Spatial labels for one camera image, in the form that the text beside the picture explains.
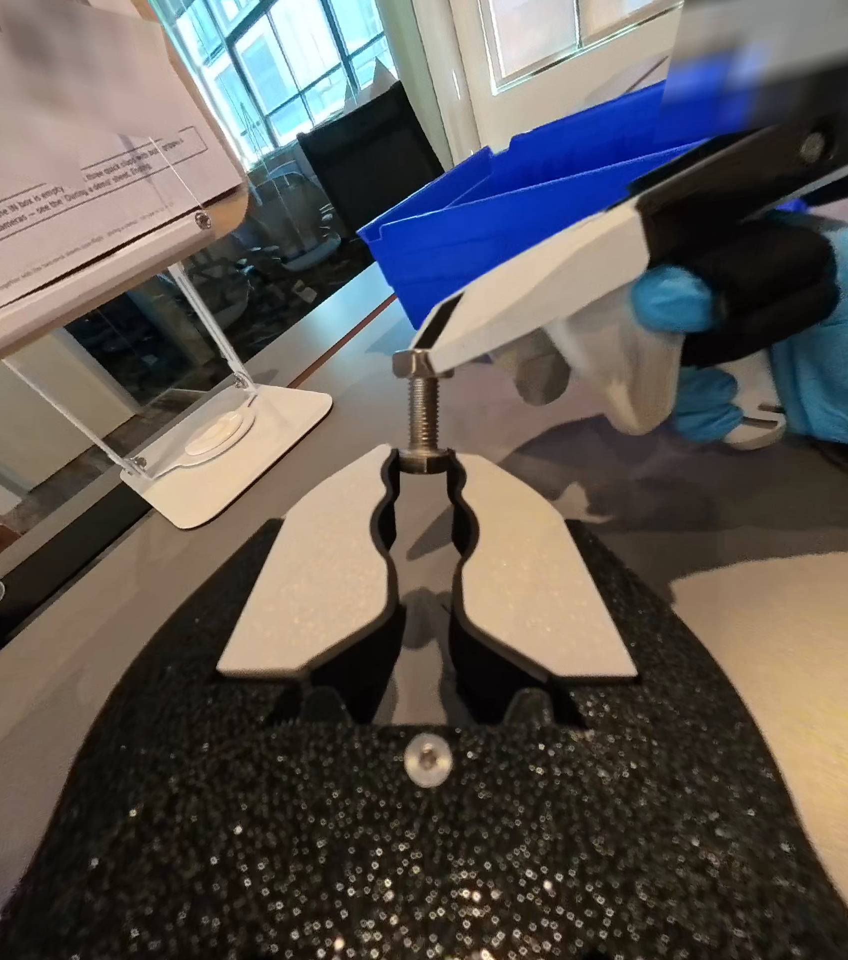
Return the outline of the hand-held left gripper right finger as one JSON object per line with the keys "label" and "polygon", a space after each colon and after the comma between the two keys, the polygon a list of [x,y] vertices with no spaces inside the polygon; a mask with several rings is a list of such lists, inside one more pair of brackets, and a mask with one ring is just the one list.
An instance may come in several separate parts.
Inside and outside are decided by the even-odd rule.
{"label": "hand-held left gripper right finger", "polygon": [[638,670],[548,499],[495,463],[456,457],[461,474],[457,598],[463,624],[538,679],[634,679]]}

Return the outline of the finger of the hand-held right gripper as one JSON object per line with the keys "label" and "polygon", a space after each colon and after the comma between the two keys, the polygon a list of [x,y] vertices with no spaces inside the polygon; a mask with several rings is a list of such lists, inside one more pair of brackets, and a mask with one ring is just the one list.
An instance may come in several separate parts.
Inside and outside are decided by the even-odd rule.
{"label": "finger of the hand-held right gripper", "polygon": [[642,273],[642,215],[623,201],[515,255],[447,297],[412,342],[430,354],[489,354],[571,318]]}
{"label": "finger of the hand-held right gripper", "polygon": [[577,378],[593,414],[644,435],[671,414],[683,345],[636,320],[631,290],[648,262],[633,203],[577,222],[436,306],[410,346],[410,379],[447,378],[486,357],[526,403],[544,406]]}

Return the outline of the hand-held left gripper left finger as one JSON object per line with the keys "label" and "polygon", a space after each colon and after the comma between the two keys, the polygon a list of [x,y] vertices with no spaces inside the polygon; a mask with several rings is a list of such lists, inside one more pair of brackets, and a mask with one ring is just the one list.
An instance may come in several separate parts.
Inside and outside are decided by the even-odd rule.
{"label": "hand-held left gripper left finger", "polygon": [[399,475],[397,451],[381,444],[290,508],[217,662],[221,675],[304,678],[392,617]]}

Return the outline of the blue plastic bin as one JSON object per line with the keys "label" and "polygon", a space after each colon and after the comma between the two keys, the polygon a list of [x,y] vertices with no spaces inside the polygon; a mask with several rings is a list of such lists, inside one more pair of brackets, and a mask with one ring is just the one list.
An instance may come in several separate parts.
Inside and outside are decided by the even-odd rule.
{"label": "blue plastic bin", "polygon": [[483,148],[361,227],[418,330],[443,299],[629,196],[639,177],[702,143],[703,120],[658,132],[660,81]]}

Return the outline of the silver hex bolt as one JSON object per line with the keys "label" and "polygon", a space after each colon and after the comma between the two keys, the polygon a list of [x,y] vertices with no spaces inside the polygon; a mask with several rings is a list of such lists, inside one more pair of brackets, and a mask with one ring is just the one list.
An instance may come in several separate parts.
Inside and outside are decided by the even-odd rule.
{"label": "silver hex bolt", "polygon": [[392,358],[393,374],[408,387],[408,441],[405,449],[442,450],[439,445],[439,382],[454,371],[436,371],[426,349],[398,351]]}

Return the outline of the wooden board document stand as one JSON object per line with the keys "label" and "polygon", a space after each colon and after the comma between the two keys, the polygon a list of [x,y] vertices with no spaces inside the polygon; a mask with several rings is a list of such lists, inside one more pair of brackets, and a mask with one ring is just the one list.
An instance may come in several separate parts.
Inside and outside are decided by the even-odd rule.
{"label": "wooden board document stand", "polygon": [[[240,169],[246,178],[245,194],[201,207],[0,310],[0,362],[104,451],[120,468],[122,481],[181,530],[202,526],[221,514],[318,426],[333,406],[323,392],[255,382],[188,278],[185,258],[230,233],[247,211],[249,187],[241,165]],[[211,336],[235,383],[187,414],[141,454],[126,457],[22,370],[11,355],[163,271],[169,271]]]}

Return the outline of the black office chair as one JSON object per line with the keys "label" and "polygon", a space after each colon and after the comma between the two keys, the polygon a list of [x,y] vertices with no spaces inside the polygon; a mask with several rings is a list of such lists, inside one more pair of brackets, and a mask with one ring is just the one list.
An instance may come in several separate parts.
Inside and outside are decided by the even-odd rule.
{"label": "black office chair", "polygon": [[350,234],[445,172],[399,80],[297,141]]}

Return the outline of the grey office chair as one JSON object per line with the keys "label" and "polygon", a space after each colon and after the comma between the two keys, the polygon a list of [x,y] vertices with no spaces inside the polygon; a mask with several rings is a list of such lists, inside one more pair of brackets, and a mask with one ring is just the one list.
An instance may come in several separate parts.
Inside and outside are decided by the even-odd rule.
{"label": "grey office chair", "polygon": [[334,210],[309,178],[295,171],[271,174],[255,190],[252,217],[286,270],[310,270],[339,252]]}

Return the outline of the printed instruction sheet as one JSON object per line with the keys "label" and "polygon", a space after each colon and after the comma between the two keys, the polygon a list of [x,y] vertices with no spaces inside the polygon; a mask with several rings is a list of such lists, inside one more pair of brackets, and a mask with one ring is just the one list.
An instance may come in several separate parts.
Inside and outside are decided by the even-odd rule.
{"label": "printed instruction sheet", "polygon": [[147,2],[0,2],[0,310],[246,191]]}

